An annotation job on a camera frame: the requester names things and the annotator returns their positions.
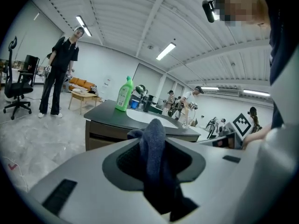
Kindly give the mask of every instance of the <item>ceiling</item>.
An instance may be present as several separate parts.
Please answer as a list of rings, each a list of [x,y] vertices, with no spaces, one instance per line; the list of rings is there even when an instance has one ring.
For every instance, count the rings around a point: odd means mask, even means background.
[[[269,91],[270,30],[209,23],[203,0],[32,1],[63,32],[81,15],[92,33],[83,41],[138,57],[190,87]],[[170,42],[176,48],[157,61]]]

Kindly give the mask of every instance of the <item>bottle label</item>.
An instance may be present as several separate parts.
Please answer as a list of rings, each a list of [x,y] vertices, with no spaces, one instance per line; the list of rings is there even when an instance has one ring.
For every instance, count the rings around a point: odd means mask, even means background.
[[[120,92],[118,93],[117,98],[117,105],[123,107],[125,104],[125,100],[129,91],[129,87],[121,88]]]

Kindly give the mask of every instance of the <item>black shirt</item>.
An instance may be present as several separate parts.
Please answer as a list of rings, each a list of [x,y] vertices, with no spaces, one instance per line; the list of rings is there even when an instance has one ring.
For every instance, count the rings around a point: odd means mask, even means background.
[[[64,37],[61,37],[52,51],[56,51],[56,56],[51,66],[58,67],[62,72],[66,72],[70,61],[78,60],[79,47],[76,48],[76,43],[71,44],[67,39],[64,42]]]
[[[299,27],[297,25],[296,0],[266,0],[271,23],[270,45],[270,84],[272,85],[287,65],[299,43]],[[281,127],[282,117],[274,104],[272,128]]]

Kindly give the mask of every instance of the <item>white sneaker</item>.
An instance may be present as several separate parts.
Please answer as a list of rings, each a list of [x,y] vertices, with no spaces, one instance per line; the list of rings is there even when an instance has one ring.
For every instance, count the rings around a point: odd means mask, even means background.
[[[52,116],[55,116],[55,117],[58,117],[58,118],[62,118],[62,117],[63,117],[62,113],[59,113],[59,114],[52,114]]]
[[[38,117],[39,117],[39,118],[43,118],[44,116],[45,116],[45,114],[40,113],[40,112],[38,113]]]

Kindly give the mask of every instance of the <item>blue container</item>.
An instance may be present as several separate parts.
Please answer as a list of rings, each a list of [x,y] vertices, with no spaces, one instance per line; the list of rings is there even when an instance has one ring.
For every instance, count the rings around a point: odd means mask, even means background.
[[[132,99],[131,108],[132,109],[136,109],[136,107],[137,107],[138,104],[139,104],[138,100]]]

